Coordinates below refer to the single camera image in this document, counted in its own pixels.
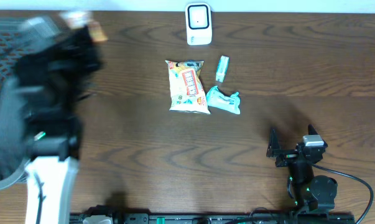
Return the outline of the dark grey plastic basket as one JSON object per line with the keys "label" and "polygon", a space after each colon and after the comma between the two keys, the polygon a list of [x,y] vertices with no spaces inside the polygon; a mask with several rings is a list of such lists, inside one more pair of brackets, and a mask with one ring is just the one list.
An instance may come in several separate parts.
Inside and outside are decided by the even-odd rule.
{"label": "dark grey plastic basket", "polygon": [[22,143],[25,100],[16,93],[13,67],[24,55],[54,43],[60,30],[49,16],[29,19],[0,17],[0,190],[23,176],[28,156]]}

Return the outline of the yellow wet wipes pack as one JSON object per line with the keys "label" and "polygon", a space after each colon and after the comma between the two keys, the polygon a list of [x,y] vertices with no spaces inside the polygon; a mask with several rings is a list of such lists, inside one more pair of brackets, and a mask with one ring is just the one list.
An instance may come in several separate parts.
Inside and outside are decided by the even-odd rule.
{"label": "yellow wet wipes pack", "polygon": [[169,71],[170,111],[210,114],[200,81],[203,60],[165,61]]}

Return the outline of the mint green wipes pack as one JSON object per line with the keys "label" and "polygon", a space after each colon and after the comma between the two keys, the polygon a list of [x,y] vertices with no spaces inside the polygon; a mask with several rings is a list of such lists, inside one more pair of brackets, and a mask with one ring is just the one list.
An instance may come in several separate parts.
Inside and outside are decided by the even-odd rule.
{"label": "mint green wipes pack", "polygon": [[241,114],[241,110],[239,108],[241,103],[239,92],[226,96],[217,86],[213,86],[206,94],[206,100],[208,106],[225,110],[233,114]]}

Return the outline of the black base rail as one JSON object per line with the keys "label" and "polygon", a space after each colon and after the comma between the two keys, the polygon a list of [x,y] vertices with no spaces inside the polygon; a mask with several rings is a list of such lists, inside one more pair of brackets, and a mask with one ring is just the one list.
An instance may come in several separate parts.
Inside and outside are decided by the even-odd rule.
{"label": "black base rail", "polygon": [[109,213],[70,215],[69,224],[118,223],[118,224],[224,224],[224,223],[354,223],[351,215],[299,215],[254,213],[252,215],[181,215],[146,213]]}

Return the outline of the green white small pack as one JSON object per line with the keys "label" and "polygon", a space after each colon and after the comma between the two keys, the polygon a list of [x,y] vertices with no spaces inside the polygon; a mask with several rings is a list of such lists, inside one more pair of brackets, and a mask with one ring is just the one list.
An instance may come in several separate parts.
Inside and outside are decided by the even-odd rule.
{"label": "green white small pack", "polygon": [[229,64],[229,57],[222,55],[219,60],[217,69],[216,69],[215,80],[217,82],[220,82],[220,83],[224,82],[227,69],[228,69],[228,64]]}

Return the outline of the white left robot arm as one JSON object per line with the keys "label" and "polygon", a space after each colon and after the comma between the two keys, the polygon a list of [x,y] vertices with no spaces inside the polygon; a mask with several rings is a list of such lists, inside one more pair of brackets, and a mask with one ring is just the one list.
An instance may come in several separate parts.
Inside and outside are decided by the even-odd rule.
{"label": "white left robot arm", "polygon": [[75,105],[101,68],[88,27],[16,64],[28,163],[26,223],[68,223],[83,126]]}

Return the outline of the orange Kleenex tissue pack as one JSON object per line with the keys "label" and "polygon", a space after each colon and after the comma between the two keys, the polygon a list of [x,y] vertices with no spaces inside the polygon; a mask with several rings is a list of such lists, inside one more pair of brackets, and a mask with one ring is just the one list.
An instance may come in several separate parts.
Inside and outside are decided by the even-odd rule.
{"label": "orange Kleenex tissue pack", "polygon": [[99,22],[91,20],[86,25],[93,42],[106,42],[108,40]]}

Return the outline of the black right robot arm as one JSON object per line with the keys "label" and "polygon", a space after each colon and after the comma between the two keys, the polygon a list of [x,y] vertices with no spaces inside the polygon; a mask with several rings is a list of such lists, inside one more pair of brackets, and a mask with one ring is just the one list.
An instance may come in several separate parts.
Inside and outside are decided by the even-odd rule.
{"label": "black right robot arm", "polygon": [[325,175],[315,176],[314,165],[323,159],[328,144],[308,125],[308,134],[294,149],[282,149],[273,129],[266,156],[275,159],[276,167],[287,167],[287,192],[302,213],[326,213],[335,207],[338,184]]}

